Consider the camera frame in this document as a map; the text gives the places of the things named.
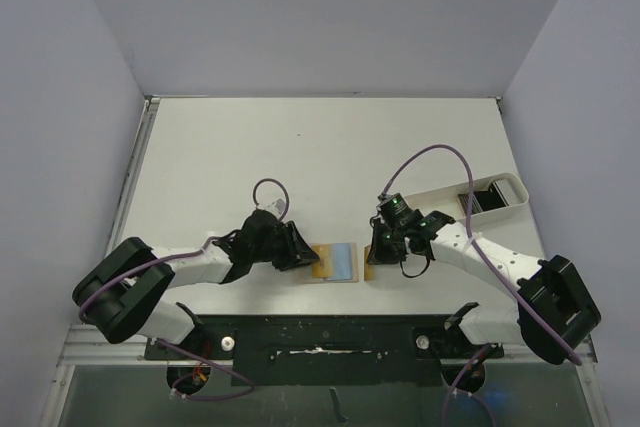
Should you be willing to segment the yellow credit card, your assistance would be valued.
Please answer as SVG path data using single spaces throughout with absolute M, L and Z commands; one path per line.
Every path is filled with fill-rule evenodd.
M 326 280 L 335 273 L 332 246 L 330 244 L 314 244 L 312 250 L 318 256 L 318 260 L 311 266 L 313 279 Z
M 364 248 L 363 260 L 363 278 L 365 282 L 371 282 L 376 279 L 376 269 L 375 265 L 369 262 L 369 254 L 371 252 L 371 246 L 367 245 Z

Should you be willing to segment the beige card holder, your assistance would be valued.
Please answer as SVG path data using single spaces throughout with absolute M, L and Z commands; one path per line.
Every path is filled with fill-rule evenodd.
M 295 279 L 300 284 L 328 284 L 328 283 L 357 283 L 359 281 L 359 268 L 357 258 L 357 245 L 355 243 L 331 243 L 334 275 L 326 280 L 313 279 L 311 266 L 303 267 L 296 273 Z

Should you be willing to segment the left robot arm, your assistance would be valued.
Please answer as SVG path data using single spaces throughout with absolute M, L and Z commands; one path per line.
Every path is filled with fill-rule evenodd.
M 122 241 L 72 291 L 79 319 L 111 344 L 134 335 L 159 338 L 180 357 L 200 352 L 204 334 L 189 308 L 162 300 L 166 291 L 196 284 L 226 285 L 256 264 L 286 272 L 319 261 L 294 222 L 256 209 L 242 226 L 211 236 L 195 250 L 157 249 L 139 237 Z

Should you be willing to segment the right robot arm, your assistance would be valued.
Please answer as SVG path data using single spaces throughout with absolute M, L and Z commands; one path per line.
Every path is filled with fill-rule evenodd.
M 601 313 L 576 266 L 503 247 L 440 212 L 413 209 L 400 194 L 382 194 L 370 220 L 372 265 L 403 266 L 408 256 L 457 268 L 511 296 L 504 311 L 474 307 L 445 331 L 448 349 L 469 355 L 481 344 L 524 345 L 542 360 L 576 361 L 577 347 L 600 324 Z

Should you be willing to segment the black cards in tray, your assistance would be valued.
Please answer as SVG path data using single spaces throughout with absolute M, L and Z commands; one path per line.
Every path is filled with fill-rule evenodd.
M 497 194 L 492 193 L 489 189 L 475 191 L 472 202 L 469 202 L 470 197 L 468 193 L 459 194 L 457 196 L 457 200 L 463 212 L 466 212 L 468 210 L 468 206 L 471 206 L 472 215 L 506 207 L 500 197 Z

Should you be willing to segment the white plastic tray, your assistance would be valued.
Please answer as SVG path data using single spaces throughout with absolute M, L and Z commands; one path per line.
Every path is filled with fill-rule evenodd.
M 529 202 L 529 192 L 521 179 L 502 173 L 474 181 L 473 202 L 469 203 L 468 183 L 447 186 L 406 196 L 406 202 L 422 213 L 443 212 L 463 222 L 467 207 L 472 206 L 473 227 L 496 223 L 512 217 Z

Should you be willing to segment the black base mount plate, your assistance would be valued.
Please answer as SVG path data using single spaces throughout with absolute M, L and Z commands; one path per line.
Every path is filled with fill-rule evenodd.
M 482 347 L 452 314 L 204 315 L 180 346 L 257 386 L 439 386 Z

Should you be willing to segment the aluminium table frame rail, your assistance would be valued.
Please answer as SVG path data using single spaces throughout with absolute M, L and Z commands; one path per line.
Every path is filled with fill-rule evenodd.
M 143 111 L 136 131 L 131 156 L 126 168 L 104 256 L 111 253 L 122 239 L 130 205 L 135 193 L 137 180 L 153 130 L 159 104 L 160 98 L 158 96 L 147 96 L 144 99 Z

